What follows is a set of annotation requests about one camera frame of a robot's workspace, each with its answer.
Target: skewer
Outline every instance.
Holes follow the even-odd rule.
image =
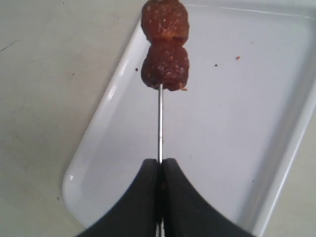
[[[163,153],[163,84],[159,86],[159,97],[158,97],[158,164],[162,163],[162,153]]]

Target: white plastic tray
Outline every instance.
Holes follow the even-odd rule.
[[[178,160],[211,205],[261,236],[316,104],[316,12],[184,3],[190,78],[188,91],[165,92],[164,157]],[[65,175],[66,206],[87,227],[142,161],[157,157],[158,92],[140,78],[148,46],[138,25]]]

